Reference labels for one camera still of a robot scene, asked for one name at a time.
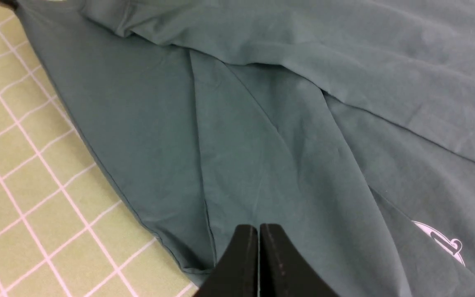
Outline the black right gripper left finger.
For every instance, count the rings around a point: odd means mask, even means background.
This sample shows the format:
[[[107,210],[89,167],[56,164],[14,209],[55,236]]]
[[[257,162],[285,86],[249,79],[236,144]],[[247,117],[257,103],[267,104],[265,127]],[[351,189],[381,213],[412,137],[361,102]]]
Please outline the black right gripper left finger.
[[[236,226],[230,244],[196,297],[258,295],[258,232],[249,224]]]

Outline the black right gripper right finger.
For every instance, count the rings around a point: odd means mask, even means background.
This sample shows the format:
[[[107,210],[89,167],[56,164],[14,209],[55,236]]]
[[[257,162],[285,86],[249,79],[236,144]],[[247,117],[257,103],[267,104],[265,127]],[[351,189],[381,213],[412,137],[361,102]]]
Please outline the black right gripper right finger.
[[[259,296],[337,297],[302,257],[279,224],[262,224],[259,234]]]

